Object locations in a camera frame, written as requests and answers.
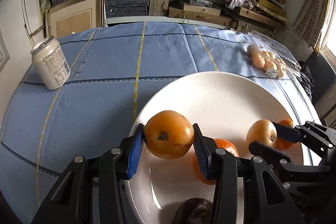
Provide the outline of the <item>clear plastic fruit box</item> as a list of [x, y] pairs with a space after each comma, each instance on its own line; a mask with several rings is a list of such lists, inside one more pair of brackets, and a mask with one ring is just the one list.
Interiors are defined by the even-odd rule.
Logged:
[[300, 76], [301, 66], [288, 48], [257, 31], [248, 34], [247, 54], [252, 65], [272, 79]]

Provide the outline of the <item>white drink can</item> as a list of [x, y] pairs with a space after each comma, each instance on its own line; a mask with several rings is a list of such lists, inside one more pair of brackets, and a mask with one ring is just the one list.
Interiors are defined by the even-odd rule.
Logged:
[[53, 36], [44, 38], [33, 47], [31, 61], [49, 90], [59, 88], [70, 76], [70, 66], [59, 41]]

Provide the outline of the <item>dark clothes pile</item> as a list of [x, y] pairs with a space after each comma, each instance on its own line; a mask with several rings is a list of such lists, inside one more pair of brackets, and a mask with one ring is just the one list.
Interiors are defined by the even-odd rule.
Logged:
[[307, 96], [309, 97], [309, 99], [312, 100], [312, 94], [315, 90], [315, 83], [311, 75], [310, 68], [303, 61], [299, 61], [299, 65], [301, 66], [301, 69], [300, 69], [300, 77], [298, 78], [298, 80], [301, 86], [303, 87], [304, 91], [306, 92]]

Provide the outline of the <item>dark purple passion fruit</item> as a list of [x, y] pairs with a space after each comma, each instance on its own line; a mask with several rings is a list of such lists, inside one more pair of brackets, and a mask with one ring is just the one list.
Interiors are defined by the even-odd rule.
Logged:
[[172, 224], [209, 223], [213, 203], [204, 198], [191, 198], [177, 209]]

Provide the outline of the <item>blue checked tablecloth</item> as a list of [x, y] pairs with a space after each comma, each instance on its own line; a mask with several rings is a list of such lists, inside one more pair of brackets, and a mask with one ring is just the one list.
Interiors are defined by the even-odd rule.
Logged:
[[271, 92], [296, 123], [319, 120], [296, 79], [254, 69], [247, 37], [230, 30], [149, 22], [90, 29], [59, 40], [71, 75], [48, 90], [34, 67], [16, 88], [1, 127], [1, 193], [22, 223], [77, 155], [102, 155], [126, 137], [161, 88], [204, 71], [244, 76]]

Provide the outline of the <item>white ceramic plate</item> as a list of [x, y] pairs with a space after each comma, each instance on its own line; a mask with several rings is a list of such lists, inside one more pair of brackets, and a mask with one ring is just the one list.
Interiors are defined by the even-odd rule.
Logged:
[[[177, 80], [145, 79], [138, 87], [137, 99], [129, 97], [122, 109], [126, 133], [132, 134], [138, 123], [146, 123], [162, 110], [174, 110], [197, 123], [203, 135], [233, 143], [246, 159], [251, 157], [246, 134], [257, 120], [291, 119], [295, 124], [318, 121], [315, 108], [295, 79], [213, 71]], [[197, 178], [193, 156], [193, 149], [176, 160], [142, 151], [137, 173], [125, 184], [130, 223], [171, 223], [184, 201], [213, 199], [215, 188]]]

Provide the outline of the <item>yellow-orange pear fruit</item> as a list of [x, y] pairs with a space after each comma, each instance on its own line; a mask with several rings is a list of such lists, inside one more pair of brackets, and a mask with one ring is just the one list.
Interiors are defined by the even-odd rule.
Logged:
[[147, 149], [161, 159], [179, 159], [194, 142], [193, 125], [182, 114], [164, 110], [146, 123], [143, 138]]

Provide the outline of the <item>large orange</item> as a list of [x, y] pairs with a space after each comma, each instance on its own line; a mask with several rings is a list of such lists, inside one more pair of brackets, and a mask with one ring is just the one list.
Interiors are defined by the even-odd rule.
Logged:
[[211, 139], [204, 137], [204, 140], [197, 138], [194, 143], [195, 156], [192, 159], [193, 171], [197, 178], [207, 184], [215, 185], [215, 171], [212, 167], [213, 157], [212, 152], [217, 148], [223, 148], [232, 155], [239, 157], [238, 149], [233, 143], [221, 138]]

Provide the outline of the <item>pale peach apple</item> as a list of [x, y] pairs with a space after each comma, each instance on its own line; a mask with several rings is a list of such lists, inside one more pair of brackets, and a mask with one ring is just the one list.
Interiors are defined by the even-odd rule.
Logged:
[[267, 119], [256, 121], [246, 135], [247, 144], [253, 141], [258, 141], [268, 147], [275, 148], [277, 144], [277, 131], [274, 124]]

